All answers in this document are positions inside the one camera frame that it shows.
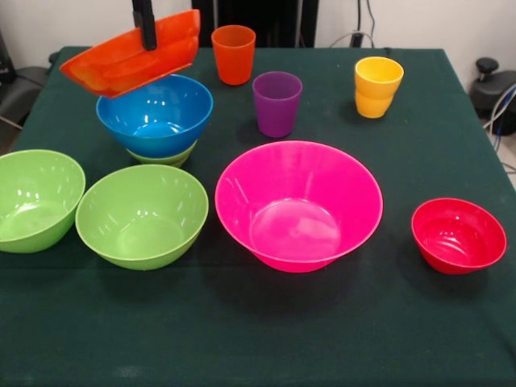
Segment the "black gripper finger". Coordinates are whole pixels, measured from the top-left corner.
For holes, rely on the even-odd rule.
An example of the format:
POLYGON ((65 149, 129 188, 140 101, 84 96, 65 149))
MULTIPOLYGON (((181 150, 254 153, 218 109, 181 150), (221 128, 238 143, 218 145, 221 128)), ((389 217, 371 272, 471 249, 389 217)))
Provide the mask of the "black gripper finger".
POLYGON ((140 29, 143 48, 152 51, 157 48, 155 18, 151 0, 132 0, 132 15, 136 28, 140 29))

